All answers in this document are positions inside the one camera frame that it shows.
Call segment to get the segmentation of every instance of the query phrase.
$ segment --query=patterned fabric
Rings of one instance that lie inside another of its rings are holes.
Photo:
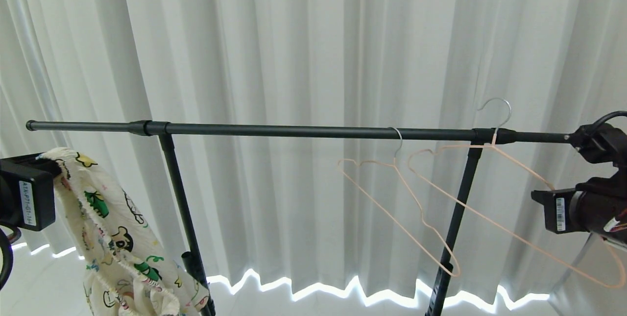
[[[85,297],[95,316],[195,316],[209,291],[166,258],[127,193],[91,158],[69,148],[43,153],[76,249],[87,263]]]

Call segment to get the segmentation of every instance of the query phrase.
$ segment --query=cartoon print garment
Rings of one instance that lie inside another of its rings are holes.
[[[92,314],[200,314],[209,291],[166,257],[134,202],[97,162],[69,148],[41,157],[55,160],[63,172],[54,191],[85,256],[83,287]]]

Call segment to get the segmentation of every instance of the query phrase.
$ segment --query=pink clothes hanger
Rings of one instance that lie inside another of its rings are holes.
[[[398,169],[398,167],[396,166],[396,154],[398,153],[399,150],[401,150],[401,147],[403,146],[403,136],[401,135],[401,132],[397,129],[397,128],[392,128],[394,130],[396,130],[396,132],[398,133],[398,136],[401,140],[401,144],[398,147],[398,149],[395,151],[394,153],[394,160],[392,162],[392,164],[388,164],[388,163],[383,163],[383,162],[379,162],[377,160],[363,160],[362,162],[356,162],[353,159],[349,159],[349,158],[343,158],[340,159],[338,161],[338,169],[339,171],[341,171],[341,173],[347,178],[349,179],[353,184],[355,184],[355,186],[357,186],[357,188],[359,189],[359,191],[361,191],[364,195],[366,195],[366,197],[368,197],[372,203],[374,203],[377,207],[379,207],[379,209],[381,209],[381,211],[383,211],[383,213],[387,214],[388,217],[390,217],[390,219],[392,219],[392,221],[402,230],[405,232],[405,234],[407,234],[407,236],[409,236],[409,238],[416,243],[416,245],[418,247],[420,247],[420,249],[422,249],[435,263],[437,263],[437,266],[441,267],[442,270],[444,270],[446,273],[450,274],[451,276],[457,277],[457,276],[461,276],[461,266],[459,266],[459,262],[457,262],[457,257],[455,257],[455,254],[453,254],[453,251],[450,249],[450,247],[446,244],[445,239],[442,237],[442,235],[432,226],[430,226],[427,222],[425,222],[425,214],[424,214],[424,210],[423,210],[423,206],[420,204],[420,201],[418,200],[418,198],[416,197],[416,195],[414,194],[414,192],[412,191],[412,189],[410,188],[410,186],[407,184],[407,181],[405,180],[405,178],[403,177],[403,174],[401,174],[401,171]],[[390,168],[394,168],[394,171],[396,172],[396,175],[398,175],[399,178],[401,178],[401,182],[403,183],[403,186],[405,186],[405,188],[407,189],[407,191],[410,192],[410,195],[412,198],[414,198],[414,201],[416,202],[416,204],[418,205],[418,208],[420,210],[420,220],[422,221],[422,223],[428,227],[429,229],[431,229],[432,231],[434,231],[437,235],[437,237],[439,238],[439,240],[441,240],[441,242],[444,244],[445,249],[448,251],[448,253],[451,254],[451,258],[453,259],[453,262],[455,262],[455,269],[457,270],[456,273],[452,273],[450,272],[444,265],[441,264],[441,262],[439,262],[439,259],[435,258],[435,256],[433,256],[418,240],[417,238],[414,237],[414,235],[412,235],[408,229],[406,229],[396,218],[394,218],[394,216],[392,215],[392,213],[390,213],[387,209],[383,208],[383,206],[381,206],[381,204],[374,198],[372,197],[372,195],[370,195],[365,189],[363,189],[363,187],[359,186],[359,184],[354,180],[354,178],[352,178],[348,173],[346,173],[346,171],[344,171],[344,169],[340,166],[343,162],[351,162],[352,164],[355,165],[355,167],[359,168],[361,167],[363,164],[376,164],[379,166],[384,166],[384,167],[390,167]]]
[[[446,191],[444,191],[443,189],[441,189],[439,186],[437,186],[436,184],[433,184],[433,182],[431,182],[429,179],[425,178],[424,176],[422,176],[421,174],[417,173],[417,171],[415,171],[414,168],[412,168],[411,166],[411,160],[415,155],[418,155],[420,153],[431,153],[432,155],[439,155],[441,154],[444,150],[447,149],[451,149],[451,148],[486,148],[488,150],[492,150],[495,151],[496,153],[498,153],[499,155],[501,155],[502,157],[507,158],[508,160],[510,160],[511,162],[515,163],[517,166],[522,167],[525,171],[527,171],[528,173],[530,173],[532,176],[534,176],[535,178],[538,178],[540,181],[544,182],[544,184],[546,184],[546,186],[549,187],[549,189],[551,189],[552,191],[555,190],[555,187],[553,186],[553,184],[551,184],[551,182],[547,181],[545,178],[543,178],[542,176],[540,176],[538,173],[536,173],[535,171],[531,170],[529,167],[525,166],[524,164],[522,164],[519,160],[517,160],[516,158],[513,158],[512,156],[510,156],[509,154],[505,153],[504,151],[502,151],[500,148],[496,147],[496,141],[497,141],[497,133],[499,132],[499,128],[501,126],[503,126],[511,117],[511,105],[510,103],[502,98],[492,98],[489,99],[488,101],[485,102],[485,104],[483,104],[483,106],[481,108],[479,108],[478,110],[482,110],[486,104],[488,104],[488,102],[495,100],[495,99],[499,99],[503,102],[505,102],[510,110],[509,116],[506,119],[506,121],[504,121],[502,124],[500,124],[497,128],[495,128],[494,131],[494,135],[492,136],[492,142],[488,145],[451,145],[451,146],[442,146],[440,149],[438,149],[437,151],[432,151],[430,149],[425,149],[425,150],[420,150],[417,151],[415,153],[412,153],[407,160],[407,165],[409,167],[409,169],[419,178],[421,178],[422,180],[424,180],[425,182],[427,182],[427,184],[429,184],[430,186],[434,187],[435,189],[437,189],[438,191],[440,191],[441,193],[445,194],[448,198],[450,198],[451,200],[454,200],[456,203],[462,205],[463,207],[465,207],[466,209],[468,209],[469,211],[471,211],[472,213],[477,214],[477,216],[483,218],[484,220],[487,220],[489,223],[492,223],[494,226],[496,226],[497,228],[505,231],[506,233],[510,234],[511,236],[513,236],[514,238],[516,238],[517,240],[520,240],[521,242],[525,243],[526,245],[529,245],[531,248],[535,249],[535,251],[538,251],[539,253],[545,254],[546,256],[548,256],[549,258],[555,260],[556,262],[568,267],[569,269],[573,270],[575,273],[580,274],[581,276],[584,276],[585,278],[591,280],[594,283],[597,283],[599,285],[602,285],[603,287],[606,288],[611,288],[611,289],[618,289],[618,288],[622,288],[625,285],[625,281],[627,280],[627,276],[625,274],[625,266],[623,265],[623,262],[621,261],[621,259],[618,257],[618,255],[616,254],[616,251],[614,250],[613,247],[611,247],[608,244],[604,244],[605,247],[607,248],[607,250],[609,251],[609,253],[611,254],[611,256],[614,258],[616,265],[618,266],[618,270],[620,272],[620,281],[618,282],[618,284],[616,285],[609,285],[607,283],[601,282],[600,280],[594,278],[593,276],[585,273],[584,271],[581,271],[580,269],[578,269],[577,267],[574,267],[572,265],[570,265],[569,263],[561,260],[560,258],[557,258],[555,256],[553,256],[551,253],[541,249],[540,247],[537,247],[536,245],[532,244],[531,242],[525,240],[524,238],[520,237],[519,235],[515,234],[513,231],[507,229],[506,227],[503,227],[502,225],[500,225],[499,223],[495,222],[494,220],[486,217],[485,215],[483,215],[482,213],[480,213],[479,211],[473,209],[472,207],[468,206],[467,204],[464,204],[463,202],[461,202],[460,200],[457,200],[456,197],[454,197],[453,195],[447,193]]]

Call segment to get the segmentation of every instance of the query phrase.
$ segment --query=clothes rack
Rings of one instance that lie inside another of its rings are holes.
[[[222,135],[222,136],[259,136],[259,137],[308,137],[308,138],[369,138],[369,139],[399,139],[403,140],[434,140],[434,141],[465,141],[472,145],[484,145],[492,141],[495,128],[473,128],[472,130],[446,129],[416,129],[416,128],[365,128],[365,127],[331,127],[331,126],[269,126],[269,125],[239,125],[239,124],[185,124],[172,122],[154,122],[141,120],[138,122],[38,122],[30,120],[26,123],[30,131],[58,130],[58,131],[98,131],[98,132],[127,132],[141,136],[157,136],[161,143],[166,165],[170,173],[170,181],[181,213],[181,220],[185,230],[190,251],[182,254],[183,262],[190,274],[208,287],[206,273],[194,231],[190,208],[188,207],[185,189],[182,184],[181,172],[176,160],[172,135]],[[514,142],[531,142],[542,144],[567,144],[569,134],[519,132],[499,128],[496,144],[512,144]],[[466,166],[459,186],[458,200],[466,203],[477,165],[482,154],[482,148],[470,148]],[[451,223],[446,235],[446,244],[453,249],[459,226],[464,214],[464,207],[457,203],[453,210]],[[450,271],[450,253],[443,249],[441,263]],[[437,271],[433,285],[432,297],[425,316],[440,316],[444,307],[444,300],[451,276],[441,267]],[[203,316],[215,315],[213,301],[202,310]]]

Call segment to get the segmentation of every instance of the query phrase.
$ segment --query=horizontal bar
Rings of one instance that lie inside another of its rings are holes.
[[[312,138],[372,138],[398,139],[392,128],[340,127],[340,126],[275,126],[238,124],[181,124],[172,122],[37,122],[31,120],[26,127],[31,131],[102,131],[137,133],[143,126],[145,135],[223,135],[262,137],[312,137]],[[493,129],[450,130],[399,128],[403,140],[490,142]],[[564,144],[565,133],[517,132],[500,129],[499,144],[511,142],[538,142]]]

